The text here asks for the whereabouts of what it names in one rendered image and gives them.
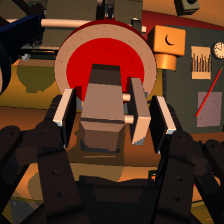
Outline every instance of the red circle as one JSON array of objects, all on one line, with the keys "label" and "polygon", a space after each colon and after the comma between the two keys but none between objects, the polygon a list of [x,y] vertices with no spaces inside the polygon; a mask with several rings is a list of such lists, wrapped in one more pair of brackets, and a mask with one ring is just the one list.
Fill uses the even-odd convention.
[{"label": "red circle", "polygon": [[76,95],[82,101],[89,83],[92,64],[120,66],[123,93],[128,77],[144,81],[144,66],[136,51],[128,44],[111,38],[98,38],[78,47],[67,65],[67,80],[70,88],[76,88]]}]

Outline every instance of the red pencil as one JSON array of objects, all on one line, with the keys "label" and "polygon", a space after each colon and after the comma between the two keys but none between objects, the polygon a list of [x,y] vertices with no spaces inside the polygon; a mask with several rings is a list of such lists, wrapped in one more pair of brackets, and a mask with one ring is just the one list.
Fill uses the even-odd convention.
[{"label": "red pencil", "polygon": [[205,96],[205,98],[204,98],[204,100],[203,100],[201,106],[199,107],[198,111],[196,112],[195,117],[198,116],[198,114],[200,113],[200,111],[201,111],[203,105],[205,104],[206,100],[208,99],[209,94],[210,94],[210,92],[212,91],[212,89],[213,89],[213,87],[214,87],[214,85],[215,85],[215,83],[216,83],[216,81],[217,81],[217,79],[218,79],[218,77],[219,77],[219,75],[220,75],[220,73],[221,73],[221,71],[222,71],[222,67],[219,69],[219,71],[218,71],[218,73],[217,73],[217,75],[216,75],[216,77],[215,77],[215,79],[214,79],[214,81],[213,81],[213,83],[212,83],[212,85],[211,85],[209,91],[207,92],[207,94],[206,94],[206,96]]}]

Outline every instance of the clock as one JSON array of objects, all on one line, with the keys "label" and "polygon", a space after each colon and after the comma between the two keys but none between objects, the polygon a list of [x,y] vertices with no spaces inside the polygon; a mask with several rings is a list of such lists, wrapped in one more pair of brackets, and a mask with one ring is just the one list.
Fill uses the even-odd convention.
[{"label": "clock", "polygon": [[216,59],[224,59],[224,43],[217,42],[213,44],[211,53]]}]

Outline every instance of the blue cylinder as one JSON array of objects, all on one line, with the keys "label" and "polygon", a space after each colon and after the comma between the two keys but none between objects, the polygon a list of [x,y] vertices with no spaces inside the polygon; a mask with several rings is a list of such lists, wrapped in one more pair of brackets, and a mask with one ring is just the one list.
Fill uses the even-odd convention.
[{"label": "blue cylinder", "polygon": [[0,41],[4,45],[8,57],[44,32],[44,28],[41,26],[41,20],[44,18],[43,14],[25,16],[0,27]]}]

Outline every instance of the yellow cube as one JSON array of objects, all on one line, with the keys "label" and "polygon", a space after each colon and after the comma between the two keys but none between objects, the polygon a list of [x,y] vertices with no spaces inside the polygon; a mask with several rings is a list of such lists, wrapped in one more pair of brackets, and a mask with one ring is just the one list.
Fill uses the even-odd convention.
[{"label": "yellow cube", "polygon": [[185,30],[156,25],[149,32],[147,41],[154,53],[180,57],[185,53],[185,38]]}]

